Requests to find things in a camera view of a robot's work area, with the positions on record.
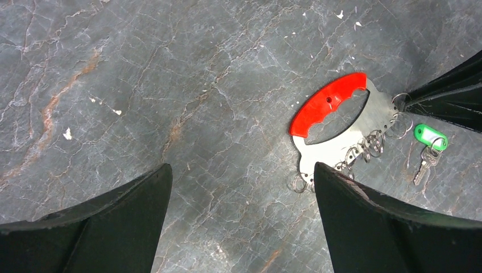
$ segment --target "green plastic tag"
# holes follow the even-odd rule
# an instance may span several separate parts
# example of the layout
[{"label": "green plastic tag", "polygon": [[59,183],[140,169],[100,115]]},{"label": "green plastic tag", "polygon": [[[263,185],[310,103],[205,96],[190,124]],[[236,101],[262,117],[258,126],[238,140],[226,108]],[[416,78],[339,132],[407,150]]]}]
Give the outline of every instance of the green plastic tag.
[{"label": "green plastic tag", "polygon": [[427,146],[432,146],[437,151],[443,151],[448,146],[447,137],[425,124],[419,124],[414,129],[415,138]]}]

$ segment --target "marble floor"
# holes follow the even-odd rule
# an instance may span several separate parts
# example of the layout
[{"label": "marble floor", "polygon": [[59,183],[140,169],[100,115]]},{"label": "marble floor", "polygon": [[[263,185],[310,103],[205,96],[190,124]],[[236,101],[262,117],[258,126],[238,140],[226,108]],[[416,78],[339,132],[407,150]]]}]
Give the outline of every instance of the marble floor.
[{"label": "marble floor", "polygon": [[[0,0],[0,223],[35,220],[169,163],[152,272],[332,272],[313,194],[288,185],[291,119],[362,71],[395,95],[482,49],[477,0]],[[363,92],[310,131],[343,131]],[[387,140],[357,181],[482,220],[482,137],[431,118],[448,149],[411,181],[423,145]]]}]

